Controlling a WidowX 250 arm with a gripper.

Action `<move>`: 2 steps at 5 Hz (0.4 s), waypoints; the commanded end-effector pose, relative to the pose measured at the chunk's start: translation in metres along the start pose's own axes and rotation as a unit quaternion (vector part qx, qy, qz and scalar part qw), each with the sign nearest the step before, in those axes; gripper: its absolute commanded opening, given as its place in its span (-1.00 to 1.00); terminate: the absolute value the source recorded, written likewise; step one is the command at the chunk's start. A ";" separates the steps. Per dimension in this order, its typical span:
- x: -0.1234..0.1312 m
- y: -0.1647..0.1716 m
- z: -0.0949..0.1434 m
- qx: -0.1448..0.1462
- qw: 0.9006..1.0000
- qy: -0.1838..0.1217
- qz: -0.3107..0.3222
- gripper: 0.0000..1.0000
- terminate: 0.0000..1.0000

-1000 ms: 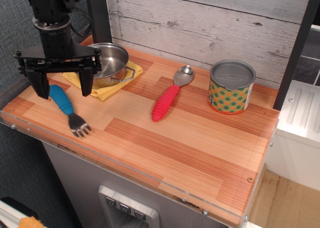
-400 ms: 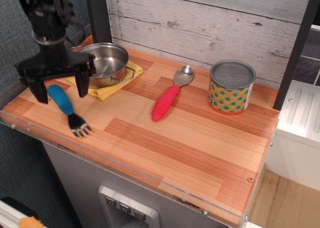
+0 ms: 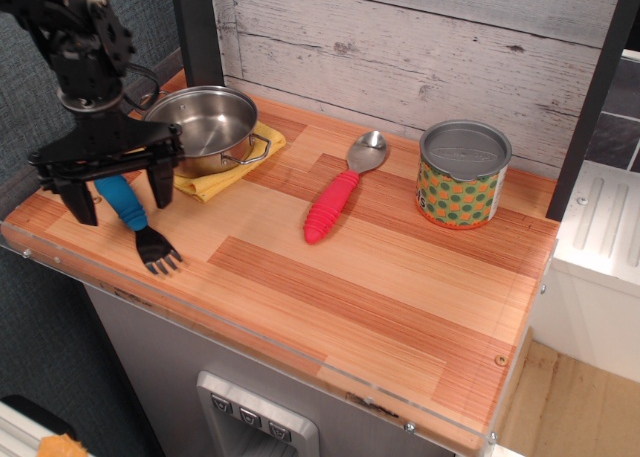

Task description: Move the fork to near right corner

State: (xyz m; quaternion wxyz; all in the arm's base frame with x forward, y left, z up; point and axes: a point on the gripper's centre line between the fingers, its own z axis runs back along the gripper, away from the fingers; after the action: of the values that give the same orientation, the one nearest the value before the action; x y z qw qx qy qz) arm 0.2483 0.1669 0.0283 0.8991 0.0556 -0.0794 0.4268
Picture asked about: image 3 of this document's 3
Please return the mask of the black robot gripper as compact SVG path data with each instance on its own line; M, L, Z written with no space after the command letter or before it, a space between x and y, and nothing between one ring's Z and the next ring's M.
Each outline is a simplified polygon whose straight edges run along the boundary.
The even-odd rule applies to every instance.
M75 127L32 152L29 163L46 190L57 190L77 221L97 226L87 183L145 170L156 206L173 199L173 169L183 156L178 124L136 120L112 107L75 115Z

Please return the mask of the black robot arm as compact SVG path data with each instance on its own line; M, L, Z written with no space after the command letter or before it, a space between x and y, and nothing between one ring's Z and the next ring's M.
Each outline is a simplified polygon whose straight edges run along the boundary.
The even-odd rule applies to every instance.
M123 112L122 80L135 47L109 0L1 0L1 9L29 32L75 119L70 133L29 156L42 188L59 195L80 223L94 225L88 182L146 170L157 206L168 206L184 157L181 128Z

